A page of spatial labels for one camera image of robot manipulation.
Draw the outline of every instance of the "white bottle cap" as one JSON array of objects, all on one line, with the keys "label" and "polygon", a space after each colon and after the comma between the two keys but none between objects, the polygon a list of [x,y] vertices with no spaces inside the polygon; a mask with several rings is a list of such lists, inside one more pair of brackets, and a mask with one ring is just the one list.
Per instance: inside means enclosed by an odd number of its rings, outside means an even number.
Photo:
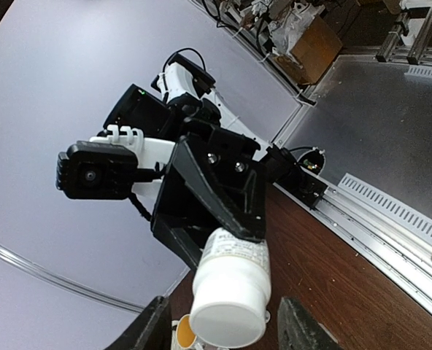
[{"label": "white bottle cap", "polygon": [[266,330],[265,292],[252,281],[234,277],[205,278],[195,293],[190,326],[202,341],[216,347],[249,346]]}]

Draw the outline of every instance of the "metal frame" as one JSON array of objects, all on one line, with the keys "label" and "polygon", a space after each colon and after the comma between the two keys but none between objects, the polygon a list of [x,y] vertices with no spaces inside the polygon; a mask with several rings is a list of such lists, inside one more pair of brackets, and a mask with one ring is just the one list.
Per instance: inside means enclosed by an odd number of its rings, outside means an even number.
[{"label": "metal frame", "polygon": [[417,65],[422,62],[425,52],[428,50],[428,43],[432,38],[432,7],[429,7],[423,26],[412,47],[410,49],[408,47],[397,47],[409,19],[410,16],[408,12],[401,12],[399,14],[394,26],[388,32],[385,41],[378,49],[378,53],[375,56],[379,62],[391,61],[393,52],[402,52],[403,50],[407,51],[407,63]]},{"label": "metal frame", "polygon": [[419,64],[420,59],[432,38],[432,7],[428,10],[422,28],[407,55],[409,64]]},{"label": "metal frame", "polygon": [[394,48],[401,41],[401,34],[404,33],[404,28],[401,23],[408,23],[409,21],[409,13],[402,12],[399,14],[398,18],[396,18],[394,26],[388,32],[388,35],[383,42],[383,45],[380,47],[377,53],[377,60],[379,62],[388,62],[391,54],[393,53]]},{"label": "metal frame", "polygon": [[430,258],[429,263],[432,265],[431,218],[351,174],[344,175],[338,187],[405,228],[403,239],[418,245],[418,248],[424,247],[424,260]]},{"label": "metal frame", "polygon": [[[365,47],[348,47],[341,51],[341,56],[366,56],[374,57],[375,53],[379,50],[376,46],[365,46]],[[405,63],[407,62],[407,55],[410,52],[410,47],[397,47],[392,52],[388,63]],[[420,59],[420,64],[424,66],[432,66],[432,47],[428,47],[423,52]]]}]

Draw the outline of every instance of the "camera lens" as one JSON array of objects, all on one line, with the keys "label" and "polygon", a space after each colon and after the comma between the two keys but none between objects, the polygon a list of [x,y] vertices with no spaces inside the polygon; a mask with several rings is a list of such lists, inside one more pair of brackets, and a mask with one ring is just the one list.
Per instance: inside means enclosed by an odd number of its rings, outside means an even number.
[{"label": "camera lens", "polygon": [[101,184],[101,178],[101,169],[91,165],[83,166],[79,174],[81,185],[88,188],[99,186]]}]

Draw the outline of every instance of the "black mounting bracket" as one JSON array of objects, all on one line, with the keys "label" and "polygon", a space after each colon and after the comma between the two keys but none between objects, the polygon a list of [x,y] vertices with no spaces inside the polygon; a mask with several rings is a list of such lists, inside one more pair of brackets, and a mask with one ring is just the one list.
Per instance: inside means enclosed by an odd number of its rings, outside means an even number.
[{"label": "black mounting bracket", "polygon": [[205,122],[187,120],[155,205],[154,236],[196,269],[209,235],[223,227],[237,238],[266,235],[266,168],[252,160],[259,144]]},{"label": "black mounting bracket", "polygon": [[277,312],[279,350],[342,350],[297,300],[281,299]]},{"label": "black mounting bracket", "polygon": [[314,209],[328,186],[304,171],[291,152],[272,146],[261,160],[268,169],[268,180],[277,183],[310,209]]},{"label": "black mounting bracket", "polygon": [[156,297],[105,350],[169,350],[171,322],[169,299]]}]

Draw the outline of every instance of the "white plastic bottle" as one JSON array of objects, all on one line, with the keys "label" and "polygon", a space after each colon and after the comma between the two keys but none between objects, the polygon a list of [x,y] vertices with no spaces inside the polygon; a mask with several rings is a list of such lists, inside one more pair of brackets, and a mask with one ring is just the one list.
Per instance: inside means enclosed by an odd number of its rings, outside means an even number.
[{"label": "white plastic bottle", "polygon": [[190,326],[205,343],[238,349],[260,340],[271,297],[266,242],[243,241],[218,228],[204,248],[193,294]]}]

